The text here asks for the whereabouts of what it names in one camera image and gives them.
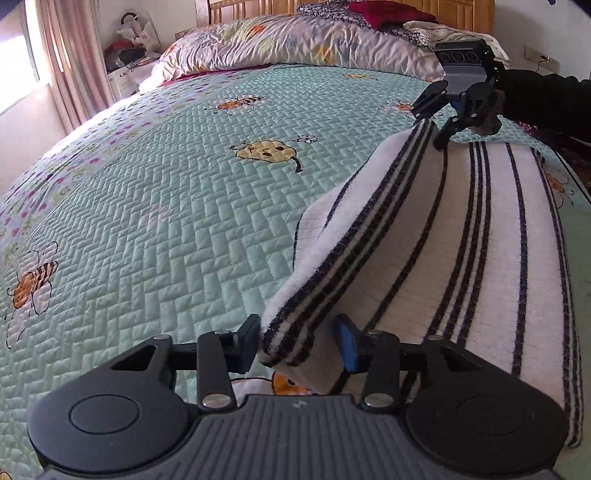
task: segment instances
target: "red cloth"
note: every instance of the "red cloth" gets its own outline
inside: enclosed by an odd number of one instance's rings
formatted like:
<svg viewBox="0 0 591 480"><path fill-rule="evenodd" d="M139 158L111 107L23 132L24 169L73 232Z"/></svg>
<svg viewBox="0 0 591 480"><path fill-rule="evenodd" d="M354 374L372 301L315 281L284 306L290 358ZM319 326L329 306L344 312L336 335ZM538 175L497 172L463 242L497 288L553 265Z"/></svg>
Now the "red cloth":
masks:
<svg viewBox="0 0 591 480"><path fill-rule="evenodd" d="M392 1L351 2L349 10L362 14L372 28L379 30L386 23L403 24L411 20L437 23L433 15L421 12L410 5Z"/></svg>

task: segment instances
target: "plastic bag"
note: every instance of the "plastic bag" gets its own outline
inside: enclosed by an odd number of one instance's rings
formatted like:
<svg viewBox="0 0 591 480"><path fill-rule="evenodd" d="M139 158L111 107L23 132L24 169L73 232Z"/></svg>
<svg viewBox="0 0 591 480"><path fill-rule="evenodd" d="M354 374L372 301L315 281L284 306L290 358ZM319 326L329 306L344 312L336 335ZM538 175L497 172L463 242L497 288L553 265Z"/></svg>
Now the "plastic bag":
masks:
<svg viewBox="0 0 591 480"><path fill-rule="evenodd" d="M156 35L156 30L152 26L152 22L147 22L142 33L137 38L137 43L141 43L147 51L159 51L160 40Z"/></svg>
<svg viewBox="0 0 591 480"><path fill-rule="evenodd" d="M142 45L147 51L158 52L160 50L160 40L151 21L142 25L137 15L127 13L121 19L121 28L117 33L124 39L130 40L134 46Z"/></svg>

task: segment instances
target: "bee pattern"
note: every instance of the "bee pattern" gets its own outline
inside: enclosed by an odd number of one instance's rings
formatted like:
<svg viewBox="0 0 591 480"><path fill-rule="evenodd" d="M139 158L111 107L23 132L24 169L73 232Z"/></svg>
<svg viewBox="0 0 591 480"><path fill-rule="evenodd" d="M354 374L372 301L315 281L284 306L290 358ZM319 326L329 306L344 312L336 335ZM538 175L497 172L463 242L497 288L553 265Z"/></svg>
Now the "bee pattern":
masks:
<svg viewBox="0 0 591 480"><path fill-rule="evenodd" d="M293 140L287 141L311 144L318 141L318 138L314 135L300 135ZM252 144L247 144L246 141L244 141L242 144L245 146L235 147L233 145L230 147L231 150L236 150L236 156L238 158L243 158L244 160L264 160L269 163L295 160L295 172L301 173L303 171L301 162L296 156L296 149L286 145L280 140L262 140Z"/></svg>
<svg viewBox="0 0 591 480"><path fill-rule="evenodd" d="M402 112L402 113L404 113L404 115L407 118L414 119L413 114L410 111L412 107L413 106L410 103L406 103L406 102L403 102L401 100L396 100L396 105L392 105L390 103L386 103L385 105L379 106L378 107L378 110L380 110L381 112L386 112L386 113ZM437 112L433 116L434 117L435 116L443 116L443 112Z"/></svg>
<svg viewBox="0 0 591 480"><path fill-rule="evenodd" d="M274 372L270 380L260 377L235 378L232 388L238 405L242 405L247 395L315 395L278 372Z"/></svg>
<svg viewBox="0 0 591 480"><path fill-rule="evenodd" d="M364 73L344 73L343 77L346 79L355 79L355 80L378 80L369 75L365 75Z"/></svg>
<svg viewBox="0 0 591 480"><path fill-rule="evenodd" d="M310 395L311 392L306 387L298 385L293 380L284 377L278 372L273 373L271 379L274 395Z"/></svg>
<svg viewBox="0 0 591 480"><path fill-rule="evenodd" d="M12 308L6 331L6 346L9 349L20 340L32 313L41 315L49 308L53 289L50 279L59 266L54 260L56 252L57 242L50 243L41 253L37 250L28 252L21 261L20 272L17 272L18 282L13 292L10 292L10 287L7 288L7 294L12 297L11 305L4 314L4 320L7 320Z"/></svg>
<svg viewBox="0 0 591 480"><path fill-rule="evenodd" d="M568 177L566 178L566 181L564 183L560 183L554 176L550 175L549 173L546 173L546 180L548 180L548 183L550 184L550 188L552 188L552 190L554 190L555 192L558 193L558 195L560 195L560 205L558 206L558 208L561 208L564 205L565 198L574 207L573 201L571 199L569 199L569 197L568 197L568 195L574 194L574 190L566 190L564 188L564 186L569 182Z"/></svg>
<svg viewBox="0 0 591 480"><path fill-rule="evenodd" d="M255 95L245 95L238 98L231 98L229 100L225 100L223 103L216 105L215 108L206 108L206 110L214 110L213 113L224 111L227 115L231 115L230 110L234 110L240 107L246 107L247 111L251 111L254 108L254 104L262 100L264 100L264 97Z"/></svg>

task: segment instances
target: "metal screw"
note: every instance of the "metal screw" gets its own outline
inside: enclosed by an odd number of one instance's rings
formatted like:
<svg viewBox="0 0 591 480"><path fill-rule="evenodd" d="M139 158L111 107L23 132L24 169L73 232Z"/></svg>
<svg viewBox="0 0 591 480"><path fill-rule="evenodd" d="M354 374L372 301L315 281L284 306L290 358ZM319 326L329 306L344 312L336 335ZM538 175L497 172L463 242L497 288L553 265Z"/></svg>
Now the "metal screw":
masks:
<svg viewBox="0 0 591 480"><path fill-rule="evenodd" d="M363 399L369 408L385 408L394 403L394 399L387 393L372 393Z"/></svg>
<svg viewBox="0 0 591 480"><path fill-rule="evenodd" d="M232 403L232 399L224 393L211 393L203 397L201 403L206 408L217 410L219 408L226 408Z"/></svg>

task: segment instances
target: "window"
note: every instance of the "window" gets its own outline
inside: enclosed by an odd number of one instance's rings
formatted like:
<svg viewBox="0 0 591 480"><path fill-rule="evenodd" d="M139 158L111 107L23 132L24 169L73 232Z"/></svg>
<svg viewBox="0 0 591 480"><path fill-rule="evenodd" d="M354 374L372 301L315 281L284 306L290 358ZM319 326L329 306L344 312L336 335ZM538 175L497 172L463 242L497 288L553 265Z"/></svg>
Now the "window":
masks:
<svg viewBox="0 0 591 480"><path fill-rule="evenodd" d="M31 51L24 2L0 21L0 112L31 93L39 77Z"/></svg>

